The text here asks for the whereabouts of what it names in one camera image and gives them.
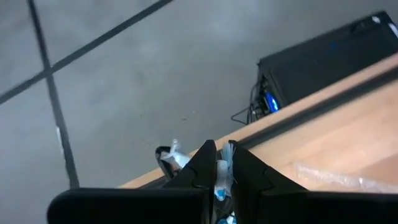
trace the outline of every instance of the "black plastic piece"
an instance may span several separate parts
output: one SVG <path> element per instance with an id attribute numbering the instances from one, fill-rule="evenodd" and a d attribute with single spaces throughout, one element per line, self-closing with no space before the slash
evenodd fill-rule
<path id="1" fill-rule="evenodd" d="M 208 140 L 163 188 L 75 189 L 57 196 L 49 224 L 213 223 L 216 146 Z"/>
<path id="2" fill-rule="evenodd" d="M 170 146 L 159 146 L 155 150 L 156 161 L 157 161 L 159 167 L 162 169 L 166 181 L 170 181 L 171 179 L 173 179 L 175 174 L 172 169 L 172 166 L 168 162 L 161 160 L 160 156 L 161 156 L 162 152 L 170 152 L 170 149 L 171 149 Z"/>
<path id="3" fill-rule="evenodd" d="M 280 174 L 236 141 L 234 144 L 232 199 L 237 223 L 254 223 L 259 213 L 263 191 L 274 194 L 307 191 L 301 185 Z"/>

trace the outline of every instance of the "desk surface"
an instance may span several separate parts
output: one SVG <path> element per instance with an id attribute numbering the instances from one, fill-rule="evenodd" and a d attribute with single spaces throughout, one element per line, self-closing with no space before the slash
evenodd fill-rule
<path id="1" fill-rule="evenodd" d="M 378 77 L 398 66 L 398 54 L 324 88 L 259 121 L 215 141 L 217 148 L 242 140 L 317 103 Z M 280 134 L 250 151 L 288 178 L 310 190 L 347 190 L 324 180 L 302 177 L 314 168 L 398 185 L 398 81 L 388 83 L 311 121 Z M 158 168 L 121 187 L 136 188 L 163 173 Z"/>

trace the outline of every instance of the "floor tile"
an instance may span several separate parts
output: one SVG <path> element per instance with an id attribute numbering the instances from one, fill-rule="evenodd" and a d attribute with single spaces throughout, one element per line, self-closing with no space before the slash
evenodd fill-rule
<path id="1" fill-rule="evenodd" d="M 259 58 L 383 7 L 397 18 L 392 1 L 170 3 L 55 74 L 82 186 L 156 168 L 172 138 L 190 152 L 240 128 Z"/>
<path id="2" fill-rule="evenodd" d="M 41 71 L 42 62 L 27 3 L 6 0 L 0 7 L 0 95 Z"/>
<path id="3" fill-rule="evenodd" d="M 35 0 L 51 63 L 119 25 L 156 0 Z"/>
<path id="4" fill-rule="evenodd" d="M 47 206 L 68 189 L 44 82 L 0 105 L 0 223 L 46 223 Z"/>

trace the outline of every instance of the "clear plastic wrap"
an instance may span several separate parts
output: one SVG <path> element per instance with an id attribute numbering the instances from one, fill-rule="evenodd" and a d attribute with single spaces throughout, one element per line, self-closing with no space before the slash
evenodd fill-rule
<path id="1" fill-rule="evenodd" d="M 398 193 L 398 185 L 367 179 L 365 177 L 354 177 L 344 174 L 336 174 L 325 170 L 305 166 L 299 162 L 293 163 L 295 173 L 299 179 L 334 184 L 347 189 L 355 189 L 363 192 L 373 193 Z"/>
<path id="2" fill-rule="evenodd" d="M 162 152 L 160 159 L 168 162 L 177 169 L 182 169 L 191 159 L 188 155 L 185 155 L 181 151 L 181 144 L 177 139 L 173 139 L 173 143 L 170 147 L 170 152 Z"/>

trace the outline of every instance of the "blue light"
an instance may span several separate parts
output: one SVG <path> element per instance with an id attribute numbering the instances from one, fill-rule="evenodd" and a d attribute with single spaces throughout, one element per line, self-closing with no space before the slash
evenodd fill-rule
<path id="1" fill-rule="evenodd" d="M 265 100 L 267 101 L 271 112 L 274 113 L 276 111 L 279 111 L 278 103 L 276 102 L 275 98 L 270 93 L 266 93 Z"/>

